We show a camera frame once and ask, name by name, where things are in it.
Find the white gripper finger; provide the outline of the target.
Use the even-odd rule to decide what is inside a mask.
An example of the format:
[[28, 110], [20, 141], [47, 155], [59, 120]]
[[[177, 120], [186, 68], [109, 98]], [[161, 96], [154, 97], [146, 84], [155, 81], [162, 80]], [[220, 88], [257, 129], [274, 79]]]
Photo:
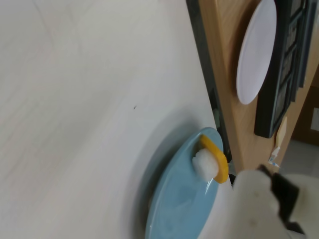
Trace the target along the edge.
[[240, 172], [233, 183], [227, 208], [224, 238], [288, 239], [288, 229], [279, 218], [279, 202], [271, 192], [271, 179], [264, 172]]

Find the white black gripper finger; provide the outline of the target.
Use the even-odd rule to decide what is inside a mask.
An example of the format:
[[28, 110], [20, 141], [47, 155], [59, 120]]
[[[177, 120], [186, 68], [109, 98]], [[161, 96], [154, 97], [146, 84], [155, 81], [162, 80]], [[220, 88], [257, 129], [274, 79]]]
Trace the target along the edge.
[[279, 202], [279, 218], [286, 229], [306, 236], [319, 234], [319, 179], [309, 175], [272, 173], [260, 165], [259, 171], [270, 177], [271, 192]]

